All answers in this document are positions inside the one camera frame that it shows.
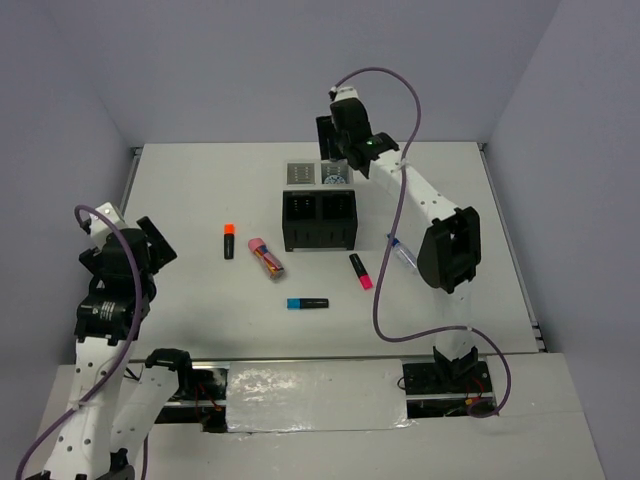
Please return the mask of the blue cleaning gel jar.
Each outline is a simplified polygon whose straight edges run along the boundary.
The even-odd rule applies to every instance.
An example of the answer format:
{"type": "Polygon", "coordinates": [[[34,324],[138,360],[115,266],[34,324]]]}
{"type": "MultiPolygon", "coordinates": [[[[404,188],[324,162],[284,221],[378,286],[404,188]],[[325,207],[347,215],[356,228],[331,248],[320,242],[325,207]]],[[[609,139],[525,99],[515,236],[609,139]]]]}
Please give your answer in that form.
{"type": "Polygon", "coordinates": [[[346,185],[349,183],[348,169],[342,164],[323,164],[321,175],[323,185],[346,185]]]}

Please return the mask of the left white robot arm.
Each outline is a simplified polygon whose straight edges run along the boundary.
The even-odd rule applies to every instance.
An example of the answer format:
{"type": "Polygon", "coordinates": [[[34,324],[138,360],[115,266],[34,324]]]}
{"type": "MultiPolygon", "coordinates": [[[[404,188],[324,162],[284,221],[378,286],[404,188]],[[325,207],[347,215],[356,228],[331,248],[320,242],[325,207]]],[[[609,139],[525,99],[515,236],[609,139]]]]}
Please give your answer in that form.
{"type": "Polygon", "coordinates": [[[135,462],[148,460],[156,418],[171,397],[185,398],[196,385],[188,352],[156,349],[129,399],[119,400],[142,321],[157,295],[154,277],[177,254],[147,217],[130,227],[110,203],[78,205],[74,214],[94,245],[79,256],[91,281],[76,310],[72,386],[65,412],[29,447],[15,476],[26,478],[32,455],[53,437],[37,479],[144,478],[135,462]]]}

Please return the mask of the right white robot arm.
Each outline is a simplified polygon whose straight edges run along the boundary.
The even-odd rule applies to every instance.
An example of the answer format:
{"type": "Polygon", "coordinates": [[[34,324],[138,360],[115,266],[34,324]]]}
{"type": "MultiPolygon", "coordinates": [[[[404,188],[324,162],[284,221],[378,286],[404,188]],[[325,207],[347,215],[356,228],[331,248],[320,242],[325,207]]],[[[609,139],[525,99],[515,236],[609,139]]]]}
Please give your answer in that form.
{"type": "Polygon", "coordinates": [[[434,338],[436,383],[457,391],[476,368],[479,354],[469,327],[470,290],[481,262],[480,216],[446,199],[407,162],[408,148],[388,134],[374,133],[357,92],[336,89],[330,112],[316,120],[321,156],[344,160],[366,179],[381,186],[401,211],[412,201],[425,231],[417,254],[417,272],[437,293],[446,322],[430,330],[434,338]]]}

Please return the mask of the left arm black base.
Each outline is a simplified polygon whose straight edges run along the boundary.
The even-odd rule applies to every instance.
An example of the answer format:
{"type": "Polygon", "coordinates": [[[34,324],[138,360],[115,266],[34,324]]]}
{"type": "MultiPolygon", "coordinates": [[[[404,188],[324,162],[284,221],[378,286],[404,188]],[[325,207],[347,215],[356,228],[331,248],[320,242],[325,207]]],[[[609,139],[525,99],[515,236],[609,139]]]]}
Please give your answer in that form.
{"type": "Polygon", "coordinates": [[[226,368],[195,369],[192,389],[171,397],[156,423],[195,425],[205,433],[226,433],[227,374],[226,368]]]}

